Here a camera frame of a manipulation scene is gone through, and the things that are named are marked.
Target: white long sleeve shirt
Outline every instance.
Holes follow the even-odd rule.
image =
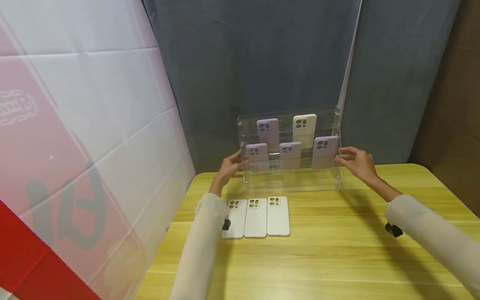
[[[203,195],[183,248],[171,300],[207,298],[218,236],[227,216],[225,201],[211,193]],[[475,299],[480,299],[480,243],[410,195],[391,201],[385,217],[443,264]]]

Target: clear acrylic shelf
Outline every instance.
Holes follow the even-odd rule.
[[[247,194],[338,190],[340,117],[336,106],[239,116]]]

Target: purple phone case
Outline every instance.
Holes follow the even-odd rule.
[[[270,169],[266,143],[249,144],[245,147],[245,153],[252,172],[267,172]]]
[[[330,169],[335,165],[338,136],[319,136],[313,141],[312,169]]]
[[[280,167],[284,170],[300,168],[301,142],[280,144]]]
[[[271,118],[257,121],[258,140],[260,143],[266,143],[268,151],[274,153],[278,151],[280,143],[278,119]]]

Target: wooden table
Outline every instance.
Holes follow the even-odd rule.
[[[480,240],[480,220],[426,168],[383,165],[377,171]],[[168,298],[195,207],[213,176],[203,173],[193,180],[137,299]],[[284,196],[290,237],[220,239],[209,299],[472,299],[414,240],[385,231],[386,203],[347,170],[340,192]],[[251,197],[241,179],[232,179],[222,198]]]

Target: gray curtain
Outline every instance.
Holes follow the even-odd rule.
[[[460,0],[364,0],[342,143],[407,162]]]
[[[364,0],[343,144],[405,162],[458,0]],[[360,0],[145,0],[195,170],[239,146],[237,116],[336,105]]]
[[[239,147],[237,117],[336,105],[360,0],[146,0],[197,172]]]

